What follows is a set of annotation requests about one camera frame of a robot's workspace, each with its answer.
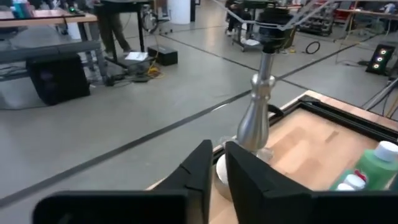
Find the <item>gray floor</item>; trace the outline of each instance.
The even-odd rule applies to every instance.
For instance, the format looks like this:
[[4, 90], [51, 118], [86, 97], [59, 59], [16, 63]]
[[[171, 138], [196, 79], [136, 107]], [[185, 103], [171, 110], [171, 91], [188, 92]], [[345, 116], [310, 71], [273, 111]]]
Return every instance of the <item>gray floor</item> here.
[[[134, 14], [123, 15], [124, 22], [130, 19], [125, 35], [132, 47], [138, 48], [135, 18]], [[233, 136], [248, 105], [247, 96], [19, 200], [8, 197], [249, 90], [260, 52], [242, 53], [232, 46], [224, 35], [224, 19], [222, 10], [202, 0], [196, 23], [166, 25], [164, 29], [174, 32], [146, 37], [146, 45], [158, 42], [178, 50], [179, 63], [162, 67], [164, 78], [113, 88], [97, 86], [89, 97], [53, 107], [0, 111], [0, 223], [29, 223], [34, 204], [59, 190], [144, 189], [169, 174], [202, 139], [211, 139], [216, 145], [223, 136]], [[43, 32], [53, 30], [36, 27], [14, 43], [30, 47], [67, 41]], [[320, 40], [321, 49], [313, 55], [303, 54], [315, 40]], [[276, 55], [272, 68], [275, 76], [283, 78], [272, 92], [271, 103], [277, 106], [307, 89], [362, 106], [386, 85], [385, 77], [344, 64], [371, 57], [372, 50], [362, 45], [335, 55], [347, 45], [301, 33], [294, 45], [297, 53]], [[311, 63], [315, 64], [299, 69]], [[28, 78], [0, 83], [0, 96], [2, 105], [40, 104]], [[382, 108], [373, 111], [381, 113]], [[12, 203], [2, 198], [11, 198]]]

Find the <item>black tray frame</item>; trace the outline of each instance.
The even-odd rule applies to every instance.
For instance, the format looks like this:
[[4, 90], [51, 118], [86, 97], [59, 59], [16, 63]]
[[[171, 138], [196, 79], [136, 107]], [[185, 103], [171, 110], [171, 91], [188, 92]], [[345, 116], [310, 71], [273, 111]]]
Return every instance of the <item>black tray frame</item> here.
[[[282, 109], [281, 112], [283, 113], [272, 115], [269, 118], [269, 125], [272, 126], [278, 123], [297, 109], [309, 111], [336, 124], [356, 131], [368, 138], [374, 139], [375, 141], [396, 142], [398, 139], [398, 131], [353, 115], [308, 95], [303, 95], [296, 102]], [[224, 149], [222, 147], [216, 150], [213, 153], [213, 164], [216, 164], [217, 160], [223, 154]]]

